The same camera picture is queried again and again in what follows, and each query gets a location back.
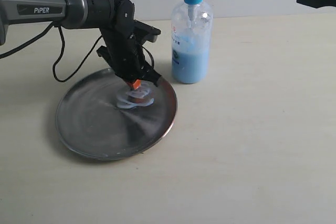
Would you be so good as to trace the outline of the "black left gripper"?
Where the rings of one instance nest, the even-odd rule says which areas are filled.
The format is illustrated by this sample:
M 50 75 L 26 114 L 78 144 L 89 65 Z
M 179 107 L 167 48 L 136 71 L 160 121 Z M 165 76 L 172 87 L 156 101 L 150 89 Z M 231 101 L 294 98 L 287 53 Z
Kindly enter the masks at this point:
M 105 46 L 97 49 L 99 57 L 103 58 L 115 75 L 121 78 L 131 90 L 141 86 L 141 80 L 158 86 L 161 75 L 154 70 L 154 59 L 149 54 L 151 62 L 145 59 L 143 45 L 139 44 L 134 32 L 125 37 L 112 29 L 100 29 Z

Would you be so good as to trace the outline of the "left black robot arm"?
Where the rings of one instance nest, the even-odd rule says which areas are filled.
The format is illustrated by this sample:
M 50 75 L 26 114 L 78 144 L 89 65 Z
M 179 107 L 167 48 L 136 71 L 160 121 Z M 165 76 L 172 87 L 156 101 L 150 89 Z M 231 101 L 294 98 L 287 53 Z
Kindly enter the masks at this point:
M 137 89 L 141 80 L 158 86 L 161 75 L 155 71 L 154 61 L 146 61 L 143 45 L 155 42 L 161 31 L 135 20 L 134 13 L 135 5 L 130 0 L 1 0 L 2 45 L 10 25 L 50 23 L 39 35 L 1 54 L 1 58 L 31 45 L 52 27 L 98 29 L 105 45 L 97 54 L 117 77 L 132 89 Z

